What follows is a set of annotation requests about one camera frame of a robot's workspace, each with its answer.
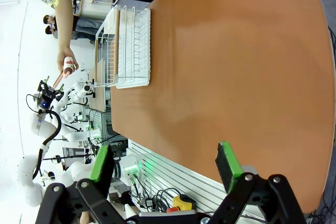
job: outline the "human arm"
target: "human arm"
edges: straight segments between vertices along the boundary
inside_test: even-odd
[[[70,40],[72,35],[73,14],[71,0],[60,0],[56,9],[57,31],[58,31],[58,56],[57,67],[60,72],[63,71],[64,58],[71,56],[75,68],[78,69],[78,63],[75,55],[70,49]]]

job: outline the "black hair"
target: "black hair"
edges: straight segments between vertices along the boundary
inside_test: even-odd
[[[49,18],[49,15],[46,15],[46,16],[43,17],[43,23],[44,24],[48,23],[48,18]]]
[[[45,30],[45,32],[46,32],[46,34],[51,34],[51,27],[50,26],[47,26],[46,27],[46,30]]]

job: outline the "wooden panel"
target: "wooden panel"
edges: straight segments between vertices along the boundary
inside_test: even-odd
[[[97,64],[97,78],[95,78],[95,83],[98,83],[99,86],[102,83],[105,83],[105,72],[104,72],[104,59],[101,59]],[[95,75],[94,70],[90,70],[89,72],[89,80],[92,80]],[[96,97],[89,98],[90,108],[99,110],[101,112],[105,112],[106,105],[105,105],[105,87],[98,87],[95,88]]]
[[[217,181],[217,144],[229,141],[242,165],[287,176],[302,210],[313,211],[334,131],[320,0],[155,0],[149,8],[151,83],[111,90],[114,130]]]

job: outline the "jeans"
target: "jeans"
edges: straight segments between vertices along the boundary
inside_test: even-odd
[[[75,39],[89,39],[89,40],[96,40],[95,35],[82,33],[81,31],[77,32]]]
[[[90,18],[79,18],[76,24],[75,31],[96,35],[101,24],[102,22]]]

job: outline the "white wall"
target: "white wall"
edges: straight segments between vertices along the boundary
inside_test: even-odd
[[[0,209],[7,213],[3,223],[18,223],[20,212],[23,224],[35,223],[38,210],[27,208],[12,175],[16,161],[22,156],[21,139],[25,155],[37,154],[41,144],[41,140],[30,131],[29,116],[32,112],[26,105],[26,94],[35,93],[40,80],[50,76],[50,84],[59,74],[57,40],[44,32],[43,16],[46,14],[53,15],[54,10],[39,0],[21,0],[16,5],[0,6]],[[81,68],[93,68],[94,47],[89,40],[73,40],[71,48]],[[63,80],[65,89],[80,78],[87,80],[87,73],[76,71]],[[46,157],[55,153],[62,154],[61,146],[53,143]],[[43,162],[41,169],[48,169],[50,163]]]

